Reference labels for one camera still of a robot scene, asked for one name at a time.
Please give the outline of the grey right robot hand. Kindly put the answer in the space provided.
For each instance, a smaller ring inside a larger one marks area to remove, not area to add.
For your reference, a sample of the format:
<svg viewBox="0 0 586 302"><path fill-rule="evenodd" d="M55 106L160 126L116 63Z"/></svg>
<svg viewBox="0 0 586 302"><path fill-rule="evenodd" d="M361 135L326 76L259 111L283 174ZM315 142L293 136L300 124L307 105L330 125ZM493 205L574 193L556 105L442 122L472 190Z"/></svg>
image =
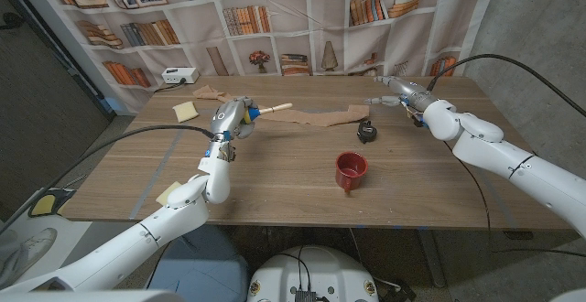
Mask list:
<svg viewBox="0 0 586 302"><path fill-rule="evenodd" d="M364 104L383 104L389 107L401 104L404 107L415 109L417 112L424 112L438 100L431 92L413 81L406 81L396 76L376 76L374 80L383 83L393 94L366 99Z"/></svg>

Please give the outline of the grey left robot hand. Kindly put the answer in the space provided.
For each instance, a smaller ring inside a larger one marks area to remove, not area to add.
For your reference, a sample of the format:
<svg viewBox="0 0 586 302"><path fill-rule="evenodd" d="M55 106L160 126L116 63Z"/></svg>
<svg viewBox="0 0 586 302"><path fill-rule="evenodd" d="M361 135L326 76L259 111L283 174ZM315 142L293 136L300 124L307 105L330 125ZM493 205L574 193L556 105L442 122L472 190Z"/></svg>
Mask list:
<svg viewBox="0 0 586 302"><path fill-rule="evenodd" d="M218 141L248 137L255 128L254 119L260 109L251 98L234 98L221 105L211 121L211 131Z"/></svg>

